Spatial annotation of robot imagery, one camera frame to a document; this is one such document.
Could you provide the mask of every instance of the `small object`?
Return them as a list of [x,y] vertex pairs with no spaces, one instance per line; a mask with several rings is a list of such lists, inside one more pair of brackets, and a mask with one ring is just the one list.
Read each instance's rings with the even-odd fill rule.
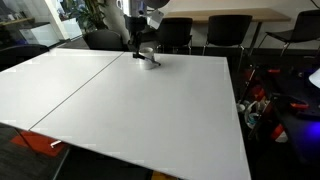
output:
[[140,68],[144,70],[149,70],[153,69],[156,64],[161,65],[160,63],[156,62],[154,60],[154,51],[150,47],[143,48],[139,51],[139,63],[140,63]]
[[57,144],[61,143],[61,141],[55,141],[50,144],[51,148],[54,148]]
[[27,15],[23,11],[20,11],[20,14],[22,17],[27,18]]
[[244,110],[246,109],[246,106],[243,104],[237,104],[237,111],[238,113],[243,113]]
[[15,20],[12,14],[8,14],[8,18],[12,21]]

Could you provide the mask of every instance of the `desk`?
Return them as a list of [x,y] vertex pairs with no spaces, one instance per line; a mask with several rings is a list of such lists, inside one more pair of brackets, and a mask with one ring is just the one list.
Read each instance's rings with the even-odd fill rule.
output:
[[226,58],[156,60],[121,55],[31,131],[182,179],[250,179]]
[[54,49],[0,72],[0,122],[29,130],[121,53]]
[[258,22],[256,31],[252,38],[250,45],[249,55],[252,54],[254,45],[257,41],[260,28],[263,22],[287,22],[290,21],[290,17],[283,15],[277,11],[269,8],[254,8],[254,9],[215,9],[207,11],[181,11],[181,12],[169,12],[165,17],[190,17],[195,24],[208,23],[209,16],[214,15],[227,15],[227,14],[240,14],[251,15],[253,22]]

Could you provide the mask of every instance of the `office chair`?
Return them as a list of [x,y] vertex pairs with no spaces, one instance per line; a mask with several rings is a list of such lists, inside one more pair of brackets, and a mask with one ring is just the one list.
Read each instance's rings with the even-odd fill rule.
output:
[[164,18],[156,32],[159,43],[157,50],[160,47],[164,49],[164,46],[170,46],[174,52],[175,47],[188,46],[189,54],[191,54],[192,22],[192,18]]
[[16,45],[1,49],[0,70],[13,67],[48,51],[47,46],[40,44]]
[[216,46],[234,46],[241,48],[240,61],[238,65],[239,72],[244,47],[241,45],[252,16],[249,15],[217,15],[210,16],[208,22],[208,35],[206,44],[203,47],[202,55],[204,55],[206,47],[209,44]]
[[90,49],[125,51],[126,48],[122,42],[120,34],[107,29],[97,30],[87,33],[83,37]]
[[291,43],[300,43],[316,40],[320,37],[320,10],[302,11],[299,13],[296,24],[292,30],[281,32],[266,32],[258,48],[267,36],[276,38],[285,44],[280,56],[288,49]]

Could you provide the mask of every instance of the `white panel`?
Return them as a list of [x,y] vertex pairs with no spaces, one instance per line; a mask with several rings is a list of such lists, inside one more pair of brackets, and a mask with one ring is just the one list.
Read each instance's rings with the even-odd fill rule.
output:
[[0,72],[0,122],[30,129],[120,54],[54,49]]

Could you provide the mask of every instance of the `table leg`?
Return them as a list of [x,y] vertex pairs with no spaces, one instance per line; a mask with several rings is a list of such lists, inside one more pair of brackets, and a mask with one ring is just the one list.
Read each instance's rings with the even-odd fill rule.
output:
[[248,95],[251,87],[253,86],[254,78],[255,78],[255,76],[256,76],[256,68],[258,68],[258,67],[255,67],[255,68],[253,69],[253,71],[252,71],[252,73],[251,73],[251,76],[250,76],[248,82],[246,82],[246,89],[244,90],[244,93],[242,94],[242,97],[241,97],[241,99],[240,99],[240,101],[239,101],[240,104],[243,103],[243,101],[244,101],[245,98],[247,97],[247,95]]
[[36,151],[32,148],[32,146],[29,144],[29,142],[23,137],[23,135],[19,132],[19,130],[17,130],[16,128],[13,128],[13,129],[22,138],[23,142],[31,149],[31,151],[33,153],[35,153],[35,155],[37,155]]
[[59,175],[59,173],[60,173],[60,170],[61,170],[64,162],[66,161],[69,153],[70,153],[70,147],[68,147],[66,153],[64,154],[64,156],[63,156],[63,158],[62,158],[62,161],[60,162],[59,167],[58,167],[58,169],[56,170],[56,172],[55,172],[55,174],[54,174],[54,176],[53,176],[53,178],[52,178],[53,180],[56,180],[56,179],[57,179],[57,177],[58,177],[58,175]]
[[257,27],[256,27],[256,31],[254,32],[254,35],[253,35],[253,38],[252,38],[252,41],[251,41],[251,45],[250,45],[250,50],[249,50],[248,56],[252,55],[254,45],[256,44],[260,29],[261,29],[261,25],[262,25],[262,22],[258,22]]

